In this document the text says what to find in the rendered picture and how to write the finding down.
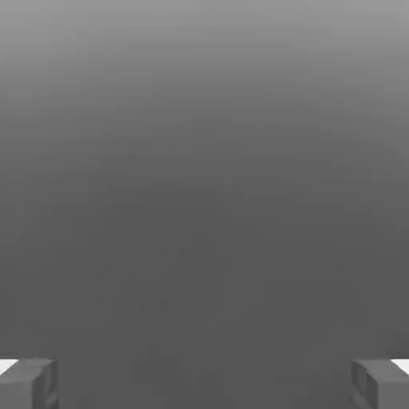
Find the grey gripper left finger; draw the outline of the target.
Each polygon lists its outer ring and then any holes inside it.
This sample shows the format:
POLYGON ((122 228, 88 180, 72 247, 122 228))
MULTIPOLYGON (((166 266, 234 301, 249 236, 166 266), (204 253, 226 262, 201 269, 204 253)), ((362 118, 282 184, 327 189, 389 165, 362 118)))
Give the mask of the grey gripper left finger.
POLYGON ((59 409, 58 361, 0 359, 0 409, 59 409))

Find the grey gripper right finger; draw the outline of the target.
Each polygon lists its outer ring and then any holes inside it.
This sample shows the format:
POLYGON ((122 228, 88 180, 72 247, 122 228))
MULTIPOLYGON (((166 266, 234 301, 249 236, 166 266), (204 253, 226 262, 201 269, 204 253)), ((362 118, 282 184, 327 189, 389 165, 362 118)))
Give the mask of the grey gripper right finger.
POLYGON ((354 359, 351 384, 356 409, 409 409, 409 359, 354 359))

